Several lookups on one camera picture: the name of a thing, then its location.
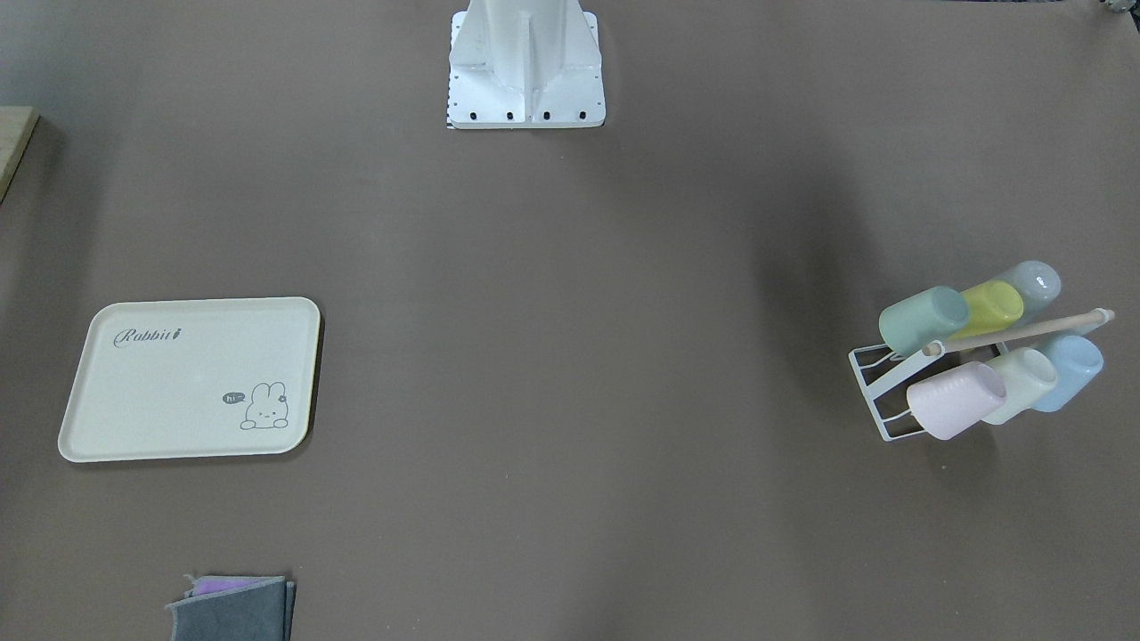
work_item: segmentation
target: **light green cup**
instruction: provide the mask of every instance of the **light green cup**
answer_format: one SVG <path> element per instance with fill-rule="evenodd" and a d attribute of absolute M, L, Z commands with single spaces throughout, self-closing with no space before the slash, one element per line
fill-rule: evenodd
<path fill-rule="evenodd" d="M 879 334 L 887 347 L 904 356 L 958 332 L 970 319 L 970 306 L 951 287 L 937 286 L 882 310 Z"/>

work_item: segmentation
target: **purple cloth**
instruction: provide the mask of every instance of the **purple cloth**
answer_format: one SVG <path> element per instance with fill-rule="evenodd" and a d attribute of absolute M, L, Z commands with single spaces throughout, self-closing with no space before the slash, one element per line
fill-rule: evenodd
<path fill-rule="evenodd" d="M 258 576 L 204 576 L 194 582 L 194 589 L 190 590 L 190 597 L 201 597 L 202 594 L 213 594 L 214 592 L 225 592 L 227 590 L 234 590 L 236 587 L 245 587 L 246 585 L 253 585 L 259 581 L 264 581 L 266 577 Z"/>

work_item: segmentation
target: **light blue cup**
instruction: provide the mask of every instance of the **light blue cup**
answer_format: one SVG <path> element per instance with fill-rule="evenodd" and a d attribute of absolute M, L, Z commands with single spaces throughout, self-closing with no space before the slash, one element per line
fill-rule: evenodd
<path fill-rule="evenodd" d="M 1033 404 L 1037 412 L 1057 412 L 1065 407 L 1105 367 L 1105 357 L 1084 336 L 1059 334 L 1034 347 L 1053 364 L 1058 378 L 1053 391 Z"/>
<path fill-rule="evenodd" d="M 883 309 L 879 333 L 887 347 L 910 356 L 930 341 L 950 338 L 969 319 L 970 306 L 962 294 L 939 285 Z"/>
<path fill-rule="evenodd" d="M 1061 293 L 1061 277 L 1040 260 L 1026 260 L 1009 268 L 994 281 L 1004 281 L 1021 294 L 1025 311 L 1013 327 L 1032 322 Z"/>

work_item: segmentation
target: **rabbit illustration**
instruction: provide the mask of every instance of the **rabbit illustration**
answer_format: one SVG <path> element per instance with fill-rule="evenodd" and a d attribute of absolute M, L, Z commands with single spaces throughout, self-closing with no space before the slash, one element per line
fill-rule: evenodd
<path fill-rule="evenodd" d="M 243 430 L 284 428 L 288 425 L 288 403 L 285 399 L 285 383 L 258 383 L 250 395 L 250 406 L 245 408 Z"/>

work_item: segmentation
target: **white tray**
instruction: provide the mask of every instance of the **white tray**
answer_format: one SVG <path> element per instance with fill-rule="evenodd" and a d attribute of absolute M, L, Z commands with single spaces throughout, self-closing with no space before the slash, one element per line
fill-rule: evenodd
<path fill-rule="evenodd" d="M 68 461 L 279 454 L 309 429 L 306 298 L 120 302 L 91 319 L 59 430 Z"/>

